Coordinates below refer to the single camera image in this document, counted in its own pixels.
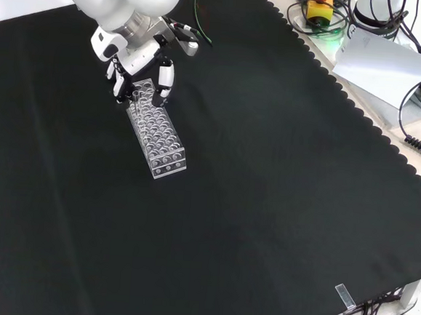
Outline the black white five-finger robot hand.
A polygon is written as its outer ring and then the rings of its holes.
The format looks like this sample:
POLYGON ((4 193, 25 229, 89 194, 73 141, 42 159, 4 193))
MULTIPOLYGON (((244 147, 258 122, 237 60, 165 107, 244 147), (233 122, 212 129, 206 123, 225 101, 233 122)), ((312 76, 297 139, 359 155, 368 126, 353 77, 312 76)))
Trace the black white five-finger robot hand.
POLYGON ((128 48, 128 43, 121 34, 105 32, 101 27, 97 28, 91 38, 96 56, 108 64, 106 76, 114 82, 113 96, 119 103, 130 100, 135 89, 134 77, 158 64, 159 81, 152 105, 163 107, 175 82, 173 61, 163 55, 163 48, 168 45, 168 40, 157 34, 134 50, 128 48))

